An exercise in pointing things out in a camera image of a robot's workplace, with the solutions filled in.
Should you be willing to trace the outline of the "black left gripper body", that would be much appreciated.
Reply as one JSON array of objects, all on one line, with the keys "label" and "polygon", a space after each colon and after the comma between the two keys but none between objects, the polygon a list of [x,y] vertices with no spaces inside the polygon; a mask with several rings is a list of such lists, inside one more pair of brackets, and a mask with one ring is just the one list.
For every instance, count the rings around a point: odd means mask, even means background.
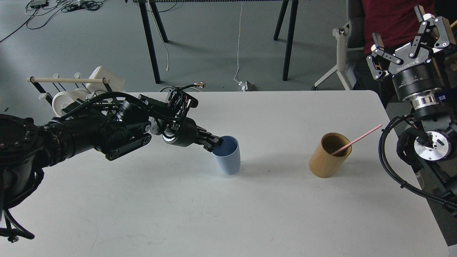
[{"label": "black left gripper body", "polygon": [[185,118],[176,132],[171,132],[170,129],[167,129],[163,140],[167,144],[187,147],[193,143],[199,144],[199,141],[204,138],[204,133],[206,132],[207,130],[196,125],[193,119]]}]

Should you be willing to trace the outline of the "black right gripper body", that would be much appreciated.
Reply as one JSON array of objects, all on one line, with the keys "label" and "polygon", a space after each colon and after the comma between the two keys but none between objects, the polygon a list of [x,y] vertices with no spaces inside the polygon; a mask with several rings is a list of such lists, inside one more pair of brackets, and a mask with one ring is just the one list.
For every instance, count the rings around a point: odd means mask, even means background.
[{"label": "black right gripper body", "polygon": [[447,88],[447,80],[433,50],[420,48],[416,57],[409,55],[409,48],[398,48],[395,56],[403,63],[391,65],[393,84],[400,101],[412,101],[417,96]]}]

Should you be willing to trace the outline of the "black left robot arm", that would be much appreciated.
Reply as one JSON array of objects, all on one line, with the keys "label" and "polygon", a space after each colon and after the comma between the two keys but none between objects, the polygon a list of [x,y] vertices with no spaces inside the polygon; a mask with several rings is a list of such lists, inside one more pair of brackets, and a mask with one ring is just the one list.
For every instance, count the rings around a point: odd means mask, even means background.
[{"label": "black left robot arm", "polygon": [[33,239],[10,209],[29,197],[44,178],[45,167],[70,159],[92,148],[113,161],[147,145],[152,135],[167,144],[202,145],[208,152],[224,140],[196,125],[187,114],[199,101],[173,87],[167,101],[140,94],[106,92],[89,100],[75,100],[47,124],[32,118],[0,116],[1,236],[14,243],[19,237]]}]

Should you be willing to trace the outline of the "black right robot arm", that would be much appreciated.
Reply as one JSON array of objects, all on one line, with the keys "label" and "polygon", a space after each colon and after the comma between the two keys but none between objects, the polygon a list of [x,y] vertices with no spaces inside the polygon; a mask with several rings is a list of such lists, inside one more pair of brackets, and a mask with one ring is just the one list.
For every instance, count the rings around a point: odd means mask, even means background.
[{"label": "black right robot arm", "polygon": [[[410,115],[394,117],[382,130],[379,159],[382,167],[402,188],[439,203],[456,216],[456,176],[442,171],[438,162],[456,157],[456,88],[445,81],[436,54],[456,46],[449,21],[414,7],[421,23],[414,39],[395,51],[387,50],[381,36],[373,33],[372,53],[367,57],[375,80],[391,78],[400,101],[408,101]],[[385,141],[400,122],[410,125],[398,139],[397,155],[408,165],[426,168],[440,184],[434,194],[402,179],[387,162]]]}]

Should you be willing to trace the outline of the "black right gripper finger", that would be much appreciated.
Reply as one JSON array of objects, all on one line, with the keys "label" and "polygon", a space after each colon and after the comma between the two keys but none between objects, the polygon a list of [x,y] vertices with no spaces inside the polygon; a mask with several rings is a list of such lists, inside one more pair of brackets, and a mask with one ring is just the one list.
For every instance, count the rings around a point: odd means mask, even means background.
[{"label": "black right gripper finger", "polygon": [[414,12],[421,23],[411,42],[409,57],[417,57],[420,47],[425,46],[434,53],[452,48],[452,27],[447,18],[425,13],[424,7],[416,5]]},{"label": "black right gripper finger", "polygon": [[403,65],[404,60],[387,51],[379,33],[372,33],[374,45],[367,56],[367,64],[374,80],[381,80],[397,72],[390,65]]}]

